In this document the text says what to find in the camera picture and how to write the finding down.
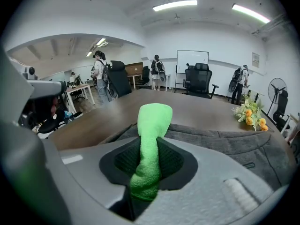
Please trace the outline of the person's left hand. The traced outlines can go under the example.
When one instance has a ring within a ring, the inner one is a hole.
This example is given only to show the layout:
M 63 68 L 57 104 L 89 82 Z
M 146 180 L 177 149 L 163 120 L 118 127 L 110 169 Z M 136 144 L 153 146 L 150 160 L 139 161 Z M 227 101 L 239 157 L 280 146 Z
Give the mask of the person's left hand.
M 51 117 L 54 117 L 56 114 L 57 104 L 58 104 L 58 99 L 57 99 L 57 97 L 54 97 L 54 99 L 52 101 L 52 107 L 51 107 Z

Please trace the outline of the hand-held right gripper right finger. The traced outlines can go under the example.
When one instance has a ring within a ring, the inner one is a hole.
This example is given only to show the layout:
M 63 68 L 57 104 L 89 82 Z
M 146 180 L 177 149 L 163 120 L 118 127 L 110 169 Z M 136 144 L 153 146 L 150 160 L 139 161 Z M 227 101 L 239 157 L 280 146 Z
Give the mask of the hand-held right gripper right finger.
M 287 190 L 291 165 L 273 139 L 259 148 L 262 157 L 235 155 L 174 139 L 159 139 L 184 157 L 167 190 L 135 220 L 138 225 L 256 225 Z

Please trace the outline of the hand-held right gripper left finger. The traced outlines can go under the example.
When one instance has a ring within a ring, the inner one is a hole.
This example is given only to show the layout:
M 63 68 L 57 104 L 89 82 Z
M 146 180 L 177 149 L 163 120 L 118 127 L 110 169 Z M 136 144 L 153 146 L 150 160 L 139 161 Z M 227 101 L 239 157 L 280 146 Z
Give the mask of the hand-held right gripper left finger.
M 128 220 L 140 215 L 129 184 L 140 162 L 140 138 L 60 152 L 75 181 L 99 204 Z

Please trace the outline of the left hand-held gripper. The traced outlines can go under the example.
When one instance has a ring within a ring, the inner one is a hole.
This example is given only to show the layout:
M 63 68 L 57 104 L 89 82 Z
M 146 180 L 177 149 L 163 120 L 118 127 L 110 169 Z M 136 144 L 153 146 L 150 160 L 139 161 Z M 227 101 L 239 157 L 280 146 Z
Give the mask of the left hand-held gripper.
M 62 94 L 66 90 L 66 84 L 62 81 L 28 80 L 33 87 L 33 93 L 26 103 L 19 117 L 18 125 L 33 129 L 39 123 L 53 118 L 51 117 L 51 107 L 54 97 Z

